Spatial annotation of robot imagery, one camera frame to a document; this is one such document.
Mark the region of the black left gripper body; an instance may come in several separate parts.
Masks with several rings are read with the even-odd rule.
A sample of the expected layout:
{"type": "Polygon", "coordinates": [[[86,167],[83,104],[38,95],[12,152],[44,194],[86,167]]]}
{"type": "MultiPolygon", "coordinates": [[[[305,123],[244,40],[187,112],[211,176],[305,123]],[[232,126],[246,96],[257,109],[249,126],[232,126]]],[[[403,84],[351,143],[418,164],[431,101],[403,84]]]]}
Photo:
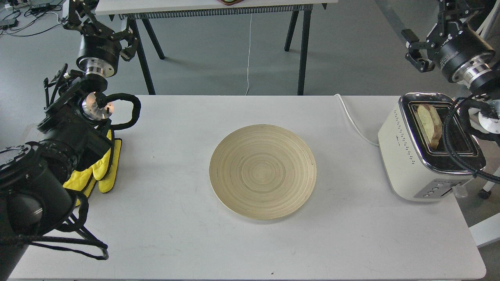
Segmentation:
{"type": "MultiPolygon", "coordinates": [[[[111,43],[107,43],[104,36],[117,32],[97,20],[94,11],[98,4],[98,0],[66,0],[61,22],[64,29],[77,31],[81,35],[76,60],[79,69],[86,74],[114,76],[118,72],[121,57],[112,53],[111,43]]],[[[131,20],[124,21],[123,30],[132,29],[131,23],[131,20]]]]}

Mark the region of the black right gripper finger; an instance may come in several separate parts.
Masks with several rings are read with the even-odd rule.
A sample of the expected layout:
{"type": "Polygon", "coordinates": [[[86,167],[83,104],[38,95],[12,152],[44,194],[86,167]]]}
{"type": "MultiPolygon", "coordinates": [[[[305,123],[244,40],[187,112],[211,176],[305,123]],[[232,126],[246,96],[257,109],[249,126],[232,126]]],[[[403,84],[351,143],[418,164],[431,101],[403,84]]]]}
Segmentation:
{"type": "Polygon", "coordinates": [[[411,29],[401,30],[402,37],[407,42],[405,58],[420,72],[433,71],[434,58],[439,51],[439,30],[433,28],[426,41],[420,41],[411,29]]]}

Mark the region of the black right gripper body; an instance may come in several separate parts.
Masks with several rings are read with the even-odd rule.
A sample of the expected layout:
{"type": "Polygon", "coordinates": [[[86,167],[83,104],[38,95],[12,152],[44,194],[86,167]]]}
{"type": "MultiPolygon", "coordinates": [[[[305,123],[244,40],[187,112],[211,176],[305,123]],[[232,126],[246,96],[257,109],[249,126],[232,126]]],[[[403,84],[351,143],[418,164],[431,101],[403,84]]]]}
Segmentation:
{"type": "Polygon", "coordinates": [[[480,0],[440,0],[437,23],[427,36],[429,59],[448,82],[471,92],[499,90],[499,71],[489,66],[495,50],[469,26],[483,10],[480,0]]]}

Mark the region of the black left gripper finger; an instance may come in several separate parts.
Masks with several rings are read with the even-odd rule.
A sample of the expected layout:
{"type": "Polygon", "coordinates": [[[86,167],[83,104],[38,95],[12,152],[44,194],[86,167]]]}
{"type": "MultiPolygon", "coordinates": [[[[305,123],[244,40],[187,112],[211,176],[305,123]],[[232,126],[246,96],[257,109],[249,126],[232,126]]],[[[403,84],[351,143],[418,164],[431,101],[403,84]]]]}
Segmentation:
{"type": "Polygon", "coordinates": [[[131,28],[104,36],[107,43],[111,43],[112,53],[119,55],[125,62],[131,61],[139,46],[139,39],[131,28]]]}

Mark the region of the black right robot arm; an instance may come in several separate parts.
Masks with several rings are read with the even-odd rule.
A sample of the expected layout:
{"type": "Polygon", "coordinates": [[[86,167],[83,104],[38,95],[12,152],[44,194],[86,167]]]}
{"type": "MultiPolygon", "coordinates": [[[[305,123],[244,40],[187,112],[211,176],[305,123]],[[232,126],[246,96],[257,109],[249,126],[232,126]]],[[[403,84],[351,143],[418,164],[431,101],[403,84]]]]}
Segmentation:
{"type": "Polygon", "coordinates": [[[478,110],[479,119],[489,123],[499,121],[499,69],[489,64],[495,50],[469,26],[469,21],[484,9],[480,0],[440,0],[437,21],[424,41],[410,29],[401,34],[407,42],[405,58],[421,73],[436,66],[448,82],[464,84],[470,96],[457,98],[443,125],[445,151],[459,167],[491,183],[499,183],[499,176],[474,168],[459,156],[450,142],[449,126],[455,114],[463,130],[482,140],[499,143],[499,129],[482,126],[477,130],[470,123],[470,108],[478,110]]]}

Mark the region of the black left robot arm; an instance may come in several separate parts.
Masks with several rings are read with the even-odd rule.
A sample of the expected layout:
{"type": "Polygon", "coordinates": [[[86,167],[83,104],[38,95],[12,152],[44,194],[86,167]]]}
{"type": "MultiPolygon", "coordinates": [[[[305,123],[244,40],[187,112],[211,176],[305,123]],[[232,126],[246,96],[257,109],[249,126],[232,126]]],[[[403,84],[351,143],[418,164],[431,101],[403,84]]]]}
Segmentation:
{"type": "Polygon", "coordinates": [[[39,142],[1,150],[1,280],[6,281],[29,246],[70,251],[60,244],[97,247],[101,255],[73,249],[96,260],[108,246],[85,228],[89,211],[83,191],[64,188],[74,171],[90,168],[114,150],[109,130],[125,130],[139,120],[141,102],[132,94],[105,95],[118,61],[130,61],[140,39],[135,21],[115,32],[99,22],[86,0],[64,4],[62,26],[81,35],[78,70],[64,67],[45,80],[45,118],[39,142]]]}

